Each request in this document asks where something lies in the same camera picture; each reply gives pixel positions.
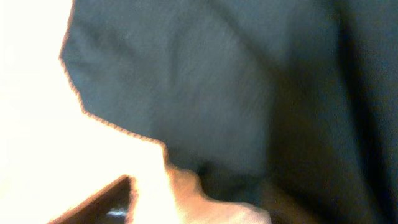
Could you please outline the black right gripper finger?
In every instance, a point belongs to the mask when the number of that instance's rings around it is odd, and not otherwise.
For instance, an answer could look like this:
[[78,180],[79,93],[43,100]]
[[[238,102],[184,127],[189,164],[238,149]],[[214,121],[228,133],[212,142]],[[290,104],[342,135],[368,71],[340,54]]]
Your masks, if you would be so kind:
[[131,179],[122,175],[49,224],[125,224],[130,193]]

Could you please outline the black t-shirt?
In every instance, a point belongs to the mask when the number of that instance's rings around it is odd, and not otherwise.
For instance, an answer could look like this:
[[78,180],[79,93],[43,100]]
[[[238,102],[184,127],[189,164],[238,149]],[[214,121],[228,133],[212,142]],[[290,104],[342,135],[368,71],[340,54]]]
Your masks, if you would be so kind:
[[87,112],[165,143],[210,197],[273,183],[327,223],[397,222],[397,2],[77,0]]

